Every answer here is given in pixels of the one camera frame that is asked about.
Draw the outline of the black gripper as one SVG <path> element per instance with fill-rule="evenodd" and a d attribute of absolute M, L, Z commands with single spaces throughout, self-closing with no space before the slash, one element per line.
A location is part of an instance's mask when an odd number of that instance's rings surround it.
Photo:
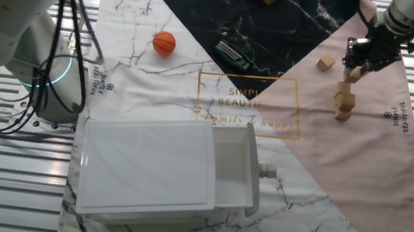
<path fill-rule="evenodd" d="M 365 76 L 371 71 L 380 71 L 401 60 L 402 36 L 392 33 L 385 26 L 370 26 L 364 38 L 348 37 L 346 53 L 343 57 L 344 71 L 360 67 Z"/>

